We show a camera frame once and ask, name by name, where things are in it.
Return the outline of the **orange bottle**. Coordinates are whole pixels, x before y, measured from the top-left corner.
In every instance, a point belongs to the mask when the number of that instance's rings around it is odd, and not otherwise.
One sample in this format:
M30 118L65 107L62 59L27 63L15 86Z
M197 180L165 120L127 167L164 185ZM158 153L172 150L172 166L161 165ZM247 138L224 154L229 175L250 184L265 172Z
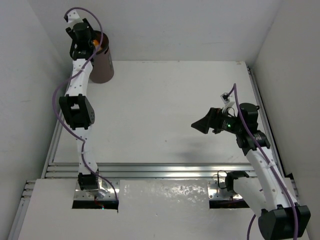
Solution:
M99 42L97 40L93 40L93 45L97 48L99 45Z

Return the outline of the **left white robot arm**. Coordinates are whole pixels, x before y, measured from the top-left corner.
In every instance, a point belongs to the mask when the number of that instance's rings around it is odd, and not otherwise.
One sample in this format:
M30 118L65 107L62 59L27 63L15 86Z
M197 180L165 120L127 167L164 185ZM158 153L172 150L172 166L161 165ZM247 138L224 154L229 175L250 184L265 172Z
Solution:
M93 70L90 57L96 50L96 33L86 18L74 21L69 18L68 22L72 24L66 29L72 40L69 51L72 79L58 102L68 128L76 135L79 187L82 191L95 191L99 188L98 166L89 144L95 111L87 98L87 87Z

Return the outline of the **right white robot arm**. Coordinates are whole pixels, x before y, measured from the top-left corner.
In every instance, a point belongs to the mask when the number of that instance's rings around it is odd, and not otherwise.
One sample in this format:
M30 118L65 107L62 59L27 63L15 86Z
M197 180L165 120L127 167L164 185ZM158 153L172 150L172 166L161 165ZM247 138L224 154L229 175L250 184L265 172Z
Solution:
M265 240L296 240L303 236L311 213L290 193L273 159L266 135L258 130L259 106L241 103L237 116L227 108L210 108L191 127L207 134L222 131L236 136L236 143L254 169L259 185L245 171L231 171L225 177L225 189L242 196L257 218Z

